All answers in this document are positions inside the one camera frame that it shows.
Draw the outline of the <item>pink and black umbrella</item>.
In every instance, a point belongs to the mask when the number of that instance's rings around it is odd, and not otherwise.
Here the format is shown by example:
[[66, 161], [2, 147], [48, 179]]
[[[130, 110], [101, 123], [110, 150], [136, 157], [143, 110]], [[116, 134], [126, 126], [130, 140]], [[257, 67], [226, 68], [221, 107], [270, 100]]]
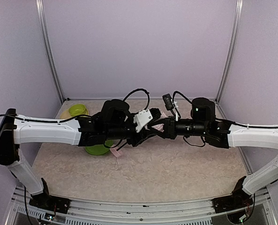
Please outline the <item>pink and black umbrella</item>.
[[[166, 119], [168, 118], [167, 115], [160, 109], [156, 109], [154, 108], [154, 110], [157, 110], [156, 111], [156, 115], [154, 116], [154, 119], [157, 118], [156, 121], [160, 120], [160, 119]], [[164, 123], [160, 123], [160, 124], [156, 124], [156, 125], [153, 125], [151, 126], [153, 129], [159, 131], [159, 132], [162, 132], [164, 131]], [[117, 171], [119, 169], [119, 164], [118, 164], [118, 158], [122, 156], [122, 151], [121, 149], [125, 146], [125, 145], [128, 145], [127, 142], [123, 143], [123, 144], [118, 144], [117, 147], [116, 146], [112, 146], [110, 148], [110, 152], [115, 156], [115, 163], [114, 163], [114, 169]]]

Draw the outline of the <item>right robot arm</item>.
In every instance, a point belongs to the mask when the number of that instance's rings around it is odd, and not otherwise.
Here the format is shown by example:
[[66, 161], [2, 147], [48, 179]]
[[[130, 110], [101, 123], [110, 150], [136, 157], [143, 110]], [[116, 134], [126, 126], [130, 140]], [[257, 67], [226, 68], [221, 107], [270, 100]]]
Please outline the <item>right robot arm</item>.
[[[257, 126], [217, 119], [215, 104], [207, 98], [191, 102], [191, 118], [167, 117], [148, 124], [148, 128], [162, 138], [200, 136], [205, 143], [217, 148], [257, 147], [278, 150], [278, 125]], [[278, 180], [278, 155], [251, 175], [238, 180], [232, 195], [250, 196], [257, 190]]]

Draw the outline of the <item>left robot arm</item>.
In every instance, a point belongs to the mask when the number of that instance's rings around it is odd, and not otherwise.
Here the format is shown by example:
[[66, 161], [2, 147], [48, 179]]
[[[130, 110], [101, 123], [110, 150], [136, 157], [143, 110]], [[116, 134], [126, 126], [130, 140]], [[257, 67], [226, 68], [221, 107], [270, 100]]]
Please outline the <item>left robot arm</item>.
[[42, 119], [18, 115], [15, 109], [8, 109], [0, 117], [0, 165], [6, 166], [32, 196], [49, 193], [47, 185], [19, 153], [21, 144], [63, 143], [89, 147], [105, 145], [107, 140], [132, 141], [153, 119], [149, 109], [131, 113], [129, 105], [118, 99], [105, 101], [102, 110], [93, 116]]

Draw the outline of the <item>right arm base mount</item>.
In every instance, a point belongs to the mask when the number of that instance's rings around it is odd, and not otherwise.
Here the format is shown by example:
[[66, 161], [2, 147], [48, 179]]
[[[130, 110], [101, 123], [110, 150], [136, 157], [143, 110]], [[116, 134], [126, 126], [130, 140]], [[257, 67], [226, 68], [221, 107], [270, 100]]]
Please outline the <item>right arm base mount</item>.
[[251, 196], [229, 195], [212, 199], [215, 213], [222, 213], [253, 204]]

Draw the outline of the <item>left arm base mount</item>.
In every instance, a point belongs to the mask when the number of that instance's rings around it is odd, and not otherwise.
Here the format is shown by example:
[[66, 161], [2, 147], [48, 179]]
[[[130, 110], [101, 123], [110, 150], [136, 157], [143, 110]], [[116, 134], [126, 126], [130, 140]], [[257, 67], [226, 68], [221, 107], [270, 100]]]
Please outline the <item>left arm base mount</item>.
[[67, 214], [69, 206], [70, 206], [70, 199], [57, 197], [57, 196], [32, 196], [30, 199], [29, 204], [31, 206], [35, 206], [40, 209], [45, 209], [48, 211], [53, 211], [55, 213], [62, 213]]

